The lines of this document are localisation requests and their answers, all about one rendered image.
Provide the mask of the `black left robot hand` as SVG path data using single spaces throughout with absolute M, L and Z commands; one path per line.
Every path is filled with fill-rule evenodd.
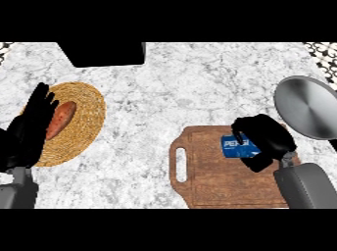
M 47 127 L 59 101 L 43 82 L 37 85 L 24 113 L 0 128 L 0 173 L 39 162 Z

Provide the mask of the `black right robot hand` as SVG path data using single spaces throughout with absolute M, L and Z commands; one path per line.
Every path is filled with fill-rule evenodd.
M 232 133 L 240 144 L 244 143 L 245 135 L 260 150 L 254 157 L 241 159 L 256 173 L 262 172 L 275 160 L 285 166 L 291 164 L 297 144 L 285 127 L 268 115 L 237 118 Z

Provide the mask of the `blue can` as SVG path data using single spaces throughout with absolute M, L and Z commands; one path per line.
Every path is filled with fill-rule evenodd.
M 238 143 L 234 135 L 222 136 L 222 150 L 226 158 L 253 158 L 260 153 L 260 149 L 248 137 L 244 134 L 240 136 L 243 143 Z

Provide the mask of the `brown wooden cutting board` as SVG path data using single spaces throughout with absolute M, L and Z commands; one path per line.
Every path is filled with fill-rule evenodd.
M 279 161 L 256 173 L 240 158 L 226 158 L 222 136 L 229 125 L 188 126 L 169 150 L 170 184 L 191 209 L 287 208 L 274 172 Z M 186 182 L 176 179 L 176 149 L 185 149 Z

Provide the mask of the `orange sweet potato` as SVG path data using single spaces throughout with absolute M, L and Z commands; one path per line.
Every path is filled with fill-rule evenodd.
M 77 112 L 77 103 L 70 101 L 64 103 L 55 111 L 55 115 L 47 127 L 46 139 L 50 140 L 70 125 Z

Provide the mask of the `round woven straw placemat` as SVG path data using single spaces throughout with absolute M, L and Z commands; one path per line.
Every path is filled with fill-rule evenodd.
M 77 111 L 59 134 L 44 143 L 37 167 L 53 167 L 73 160 L 95 142 L 104 127 L 107 105 L 99 90 L 83 82 L 49 87 L 61 104 L 74 101 Z

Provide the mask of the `black box appliance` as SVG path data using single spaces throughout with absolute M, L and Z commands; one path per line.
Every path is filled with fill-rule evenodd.
M 143 65 L 145 42 L 59 42 L 75 68 Z

